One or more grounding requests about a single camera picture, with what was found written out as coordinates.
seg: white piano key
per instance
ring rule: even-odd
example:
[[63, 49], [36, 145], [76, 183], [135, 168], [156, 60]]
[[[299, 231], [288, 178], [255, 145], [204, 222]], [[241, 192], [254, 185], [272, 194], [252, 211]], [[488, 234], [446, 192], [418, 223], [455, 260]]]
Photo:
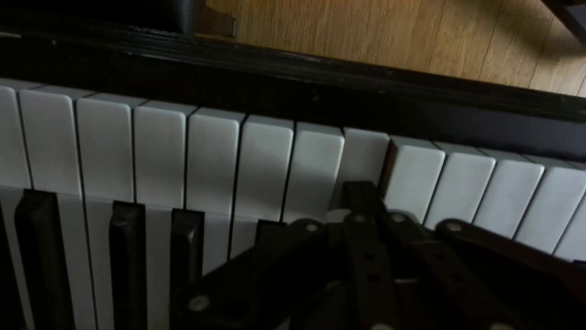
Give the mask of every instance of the white piano key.
[[435, 143], [411, 137], [391, 137], [389, 146], [391, 179], [387, 183], [385, 205], [391, 211], [415, 214], [426, 220], [435, 196], [439, 178], [446, 161], [446, 152]]
[[[586, 170], [585, 163], [572, 163], [574, 167]], [[556, 255], [569, 260], [586, 260], [586, 200], [583, 198], [580, 209], [572, 216], [567, 233], [556, 247]]]
[[281, 220], [294, 121], [252, 115], [243, 128], [232, 256], [255, 245], [257, 222]]
[[545, 174], [545, 165], [521, 154], [484, 150], [497, 168], [479, 207], [475, 225], [514, 238]]
[[341, 207], [347, 181], [373, 181], [380, 185], [389, 148], [384, 132], [345, 128], [345, 152], [330, 207]]
[[340, 128], [310, 123], [297, 124], [285, 222], [327, 218], [343, 150], [345, 135]]
[[58, 192], [76, 328], [98, 328], [83, 181], [78, 154], [76, 101], [87, 90], [23, 90], [23, 121], [34, 187]]
[[133, 108], [144, 99], [98, 93], [78, 102], [89, 238], [100, 328], [116, 328], [109, 229], [114, 200], [135, 201]]
[[530, 203], [515, 240], [545, 253], [554, 253], [585, 196], [586, 172], [565, 161], [537, 156], [530, 157], [536, 163], [547, 165], [547, 174]]
[[136, 198], [147, 205], [147, 322], [169, 328], [171, 212], [184, 209], [188, 117], [195, 106], [151, 101], [135, 110]]
[[25, 322], [26, 328], [36, 330], [14, 216], [17, 203], [23, 198], [23, 189], [32, 187], [19, 106], [19, 91], [26, 88], [36, 88], [36, 84], [0, 79], [0, 205], [15, 266]]
[[206, 212], [204, 273], [230, 256], [244, 113], [202, 108], [189, 119], [188, 209]]
[[448, 159], [426, 227], [435, 229], [446, 218], [473, 222], [497, 161], [471, 146], [451, 143], [439, 143], [439, 146], [448, 152]]

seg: wooden surface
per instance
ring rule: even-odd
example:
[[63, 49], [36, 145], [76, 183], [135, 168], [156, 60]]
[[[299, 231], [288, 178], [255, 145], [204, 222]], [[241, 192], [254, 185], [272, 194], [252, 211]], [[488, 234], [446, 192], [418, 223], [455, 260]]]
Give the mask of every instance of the wooden surface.
[[586, 97], [586, 47], [541, 0], [208, 0], [237, 42]]

